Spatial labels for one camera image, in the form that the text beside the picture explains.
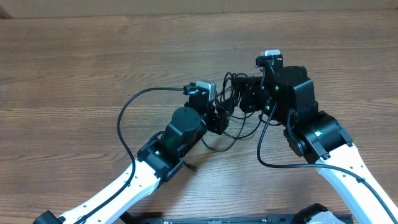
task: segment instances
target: green led indicator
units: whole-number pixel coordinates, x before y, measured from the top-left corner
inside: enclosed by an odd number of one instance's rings
[[[315,131],[315,133],[314,133],[317,137],[319,137],[321,134],[322,134],[322,132],[320,132],[320,131]]]

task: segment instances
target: wooden table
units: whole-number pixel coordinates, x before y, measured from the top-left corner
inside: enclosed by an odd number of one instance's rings
[[[398,203],[398,11],[0,20],[0,223],[31,223],[47,209],[61,214],[117,177],[130,161],[116,119],[131,95],[197,79],[221,84],[227,71],[260,75],[254,57],[275,48],[285,65],[307,67],[320,109],[343,124]],[[167,92],[138,98],[123,119],[127,143],[136,152],[186,100]],[[249,119],[244,133],[256,124]],[[234,120],[228,131],[240,125]],[[262,156],[304,162],[282,131],[269,129]],[[197,144],[187,161],[199,172],[183,168],[130,212],[261,216],[315,202],[349,212],[314,169],[261,166],[258,138],[219,154]]]

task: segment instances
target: green light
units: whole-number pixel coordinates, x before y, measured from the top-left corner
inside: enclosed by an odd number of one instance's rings
[[[320,131],[315,131],[315,133],[314,133],[317,137],[319,137],[321,134],[322,134],[322,132],[320,132]]]

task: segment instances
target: wood grain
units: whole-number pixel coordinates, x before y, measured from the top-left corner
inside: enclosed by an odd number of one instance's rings
[[[304,65],[320,108],[335,116],[398,203],[398,11],[272,12],[0,21],[0,223],[31,223],[81,204],[129,164],[116,118],[131,95],[227,71],[258,75],[254,57],[281,49]],[[126,111],[122,132],[136,152],[163,130],[186,97],[148,93]],[[244,132],[257,124],[249,119]],[[228,131],[236,134],[239,121]],[[267,161],[303,162],[283,128],[264,140]],[[168,218],[292,213],[315,202],[349,210],[313,169],[262,167],[259,133],[215,154],[197,144],[171,182],[130,209]],[[231,140],[207,134],[214,146]]]

